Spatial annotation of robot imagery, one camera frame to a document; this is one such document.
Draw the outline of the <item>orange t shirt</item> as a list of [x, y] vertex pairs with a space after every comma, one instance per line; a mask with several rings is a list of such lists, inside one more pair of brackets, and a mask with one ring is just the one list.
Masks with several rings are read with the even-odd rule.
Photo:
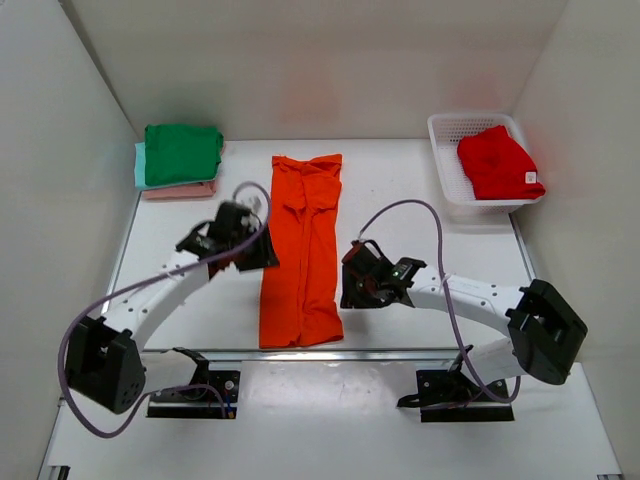
[[308, 347], [343, 339], [335, 301], [340, 154], [272, 158], [269, 230], [277, 267], [264, 270], [259, 347]]

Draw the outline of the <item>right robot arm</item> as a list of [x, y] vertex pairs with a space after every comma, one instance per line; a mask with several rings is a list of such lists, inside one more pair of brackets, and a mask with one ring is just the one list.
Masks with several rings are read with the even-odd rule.
[[468, 344], [445, 375], [446, 401], [473, 399], [494, 381], [528, 375], [548, 385], [568, 379], [587, 336], [584, 321], [550, 283], [525, 287], [446, 276], [422, 260], [391, 262], [372, 240], [354, 241], [342, 259], [345, 309], [394, 304], [445, 312], [489, 327], [501, 339]]

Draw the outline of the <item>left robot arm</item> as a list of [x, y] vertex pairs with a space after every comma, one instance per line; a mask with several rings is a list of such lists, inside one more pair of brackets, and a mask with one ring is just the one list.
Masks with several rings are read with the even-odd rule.
[[188, 398], [208, 389], [208, 363], [199, 353], [173, 347], [144, 355], [155, 331], [188, 297], [233, 265], [240, 271], [279, 263], [268, 227], [242, 203], [223, 202], [214, 219], [197, 224], [162, 266], [158, 282], [124, 294], [99, 318], [84, 316], [63, 345], [61, 378], [69, 391], [114, 414], [146, 394], [177, 388]]

